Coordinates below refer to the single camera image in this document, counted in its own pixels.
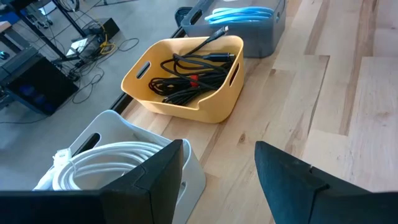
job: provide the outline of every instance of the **gray plastic bin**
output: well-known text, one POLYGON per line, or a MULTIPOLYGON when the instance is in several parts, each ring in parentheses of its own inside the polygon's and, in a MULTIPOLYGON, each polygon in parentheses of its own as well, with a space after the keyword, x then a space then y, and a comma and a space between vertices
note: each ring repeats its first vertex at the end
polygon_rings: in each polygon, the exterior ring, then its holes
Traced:
POLYGON ((189 37, 206 37, 220 27, 228 25, 228 35, 240 36, 244 41, 243 56, 263 58, 274 53, 276 45, 285 30, 286 0, 200 0, 181 22, 189 37), (205 20, 212 11, 220 7, 261 6, 274 10, 265 21, 209 24, 205 20))

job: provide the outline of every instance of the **storage bin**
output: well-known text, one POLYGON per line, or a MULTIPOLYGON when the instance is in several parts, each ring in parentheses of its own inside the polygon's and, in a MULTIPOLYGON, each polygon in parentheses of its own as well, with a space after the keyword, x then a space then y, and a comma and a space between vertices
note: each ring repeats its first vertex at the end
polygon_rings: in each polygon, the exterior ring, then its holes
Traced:
MULTIPOLYGON (((143 141, 165 147, 172 142, 169 139, 128 123, 115 111, 107 110, 98 115, 79 135, 70 146, 71 151, 76 152, 93 134, 99 134, 100 136, 95 146, 123 141, 143 141)), ((196 202, 205 189, 205 185, 205 173, 193 153, 190 143, 188 140, 183 139, 181 187, 175 206, 173 224, 183 224, 188 220, 196 202)))
POLYGON ((152 78, 174 76, 160 67, 161 62, 172 58, 173 53, 186 54, 206 39, 207 37, 165 39, 152 45, 124 77, 122 90, 155 113, 206 123, 218 123, 224 120, 232 112, 243 87, 243 41, 240 37, 232 35, 220 37, 195 52, 198 55, 211 52, 235 54, 236 59, 231 70, 218 90, 200 95, 187 106, 178 106, 162 103, 164 97, 157 95, 148 87, 152 78))
POLYGON ((244 41, 244 56, 263 58, 274 53, 276 45, 285 29, 285 0, 200 0, 181 22, 189 37, 209 36, 220 27, 228 25, 228 35, 237 35, 244 41), (274 10, 265 21, 209 24, 206 16, 214 9, 222 7, 260 6, 274 10))

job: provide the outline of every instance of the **red cable tie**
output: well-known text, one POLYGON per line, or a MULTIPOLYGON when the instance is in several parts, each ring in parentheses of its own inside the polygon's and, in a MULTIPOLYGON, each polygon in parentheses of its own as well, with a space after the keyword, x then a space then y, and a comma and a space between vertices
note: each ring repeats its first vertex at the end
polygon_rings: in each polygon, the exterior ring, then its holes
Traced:
MULTIPOLYGON (((191 79, 198 81, 199 76, 198 75, 191 75, 191 79)), ((192 87, 198 87, 199 85, 195 82, 190 82, 192 87)))

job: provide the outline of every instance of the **blue cable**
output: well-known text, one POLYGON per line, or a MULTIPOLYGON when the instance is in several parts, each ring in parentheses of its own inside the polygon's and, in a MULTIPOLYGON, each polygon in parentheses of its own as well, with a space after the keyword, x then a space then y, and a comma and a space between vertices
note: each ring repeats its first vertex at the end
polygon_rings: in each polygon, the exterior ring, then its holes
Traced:
POLYGON ((217 8, 212 15, 206 16, 209 24, 230 22, 257 22, 264 21, 274 14, 274 10, 268 7, 242 7, 242 8, 217 8))

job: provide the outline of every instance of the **coiled white cable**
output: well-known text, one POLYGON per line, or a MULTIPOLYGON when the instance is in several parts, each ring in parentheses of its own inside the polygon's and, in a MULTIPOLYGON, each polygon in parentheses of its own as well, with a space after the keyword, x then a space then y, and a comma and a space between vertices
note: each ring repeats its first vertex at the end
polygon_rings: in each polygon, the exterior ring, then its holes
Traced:
POLYGON ((94 147, 71 158, 65 167, 58 170, 54 174, 52 187, 54 190, 81 190, 75 183, 76 177, 113 171, 129 172, 162 148, 148 142, 117 142, 94 147), (130 158, 132 162, 109 161, 92 164, 93 159, 101 156, 121 156, 130 158))

